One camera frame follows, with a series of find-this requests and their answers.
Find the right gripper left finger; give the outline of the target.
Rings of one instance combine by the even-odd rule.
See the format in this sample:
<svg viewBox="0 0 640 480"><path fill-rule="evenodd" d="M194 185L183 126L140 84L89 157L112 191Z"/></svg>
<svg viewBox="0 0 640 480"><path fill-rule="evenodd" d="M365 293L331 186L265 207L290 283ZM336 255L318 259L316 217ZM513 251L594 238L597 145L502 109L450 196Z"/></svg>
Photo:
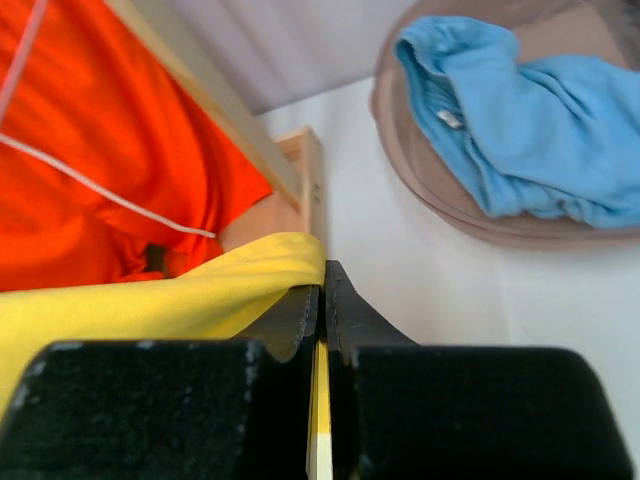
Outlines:
<svg viewBox="0 0 640 480"><path fill-rule="evenodd" d="M5 479L304 479L320 290L225 340L56 342L1 421Z"/></svg>

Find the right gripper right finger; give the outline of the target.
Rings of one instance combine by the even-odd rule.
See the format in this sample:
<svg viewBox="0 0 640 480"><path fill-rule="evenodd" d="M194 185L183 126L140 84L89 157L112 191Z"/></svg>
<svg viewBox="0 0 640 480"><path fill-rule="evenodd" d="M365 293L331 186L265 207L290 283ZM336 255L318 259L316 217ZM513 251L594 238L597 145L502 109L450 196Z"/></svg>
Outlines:
<svg viewBox="0 0 640 480"><path fill-rule="evenodd" d="M326 265L338 479L630 479L605 390L574 351L425 346Z"/></svg>

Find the yellow shorts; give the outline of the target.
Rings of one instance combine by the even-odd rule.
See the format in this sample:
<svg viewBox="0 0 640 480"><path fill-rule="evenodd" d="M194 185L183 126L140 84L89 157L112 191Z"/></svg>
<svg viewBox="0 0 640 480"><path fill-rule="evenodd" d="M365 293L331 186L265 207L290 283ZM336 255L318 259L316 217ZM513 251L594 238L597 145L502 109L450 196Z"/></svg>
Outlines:
<svg viewBox="0 0 640 480"><path fill-rule="evenodd" d="M289 289L325 278L314 237L274 234L170 280L5 293L1 297L1 421L22 371L56 342L225 340Z"/></svg>

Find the orange shorts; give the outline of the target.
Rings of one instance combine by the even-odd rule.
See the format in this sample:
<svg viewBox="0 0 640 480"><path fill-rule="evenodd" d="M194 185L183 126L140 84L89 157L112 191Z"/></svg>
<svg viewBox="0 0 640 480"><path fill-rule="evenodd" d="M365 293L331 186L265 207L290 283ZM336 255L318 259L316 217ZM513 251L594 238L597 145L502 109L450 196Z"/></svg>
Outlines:
<svg viewBox="0 0 640 480"><path fill-rule="evenodd" d="M1 123L1 287L181 275L267 180L101 1L52 1Z"/></svg>

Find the light blue shorts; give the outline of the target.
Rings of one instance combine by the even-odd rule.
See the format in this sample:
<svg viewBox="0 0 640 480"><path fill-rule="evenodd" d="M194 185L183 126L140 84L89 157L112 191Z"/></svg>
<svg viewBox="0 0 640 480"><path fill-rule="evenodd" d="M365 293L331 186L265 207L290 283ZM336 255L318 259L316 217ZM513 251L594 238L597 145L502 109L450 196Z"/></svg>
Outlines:
<svg viewBox="0 0 640 480"><path fill-rule="evenodd" d="M639 223L639 75L587 55L519 61L509 30L426 16L395 42L423 137L489 217Z"/></svg>

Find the wooden clothes rack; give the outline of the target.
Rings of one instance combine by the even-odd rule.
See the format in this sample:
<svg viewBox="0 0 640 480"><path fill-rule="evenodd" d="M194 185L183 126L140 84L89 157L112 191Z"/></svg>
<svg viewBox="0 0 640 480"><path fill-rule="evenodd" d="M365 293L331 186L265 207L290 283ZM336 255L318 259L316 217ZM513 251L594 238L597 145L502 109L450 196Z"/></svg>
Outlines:
<svg viewBox="0 0 640 480"><path fill-rule="evenodd" d="M107 5L273 188L222 231L222 247L228 251L277 232L304 232L326 243L323 152L313 130L271 139L169 3Z"/></svg>

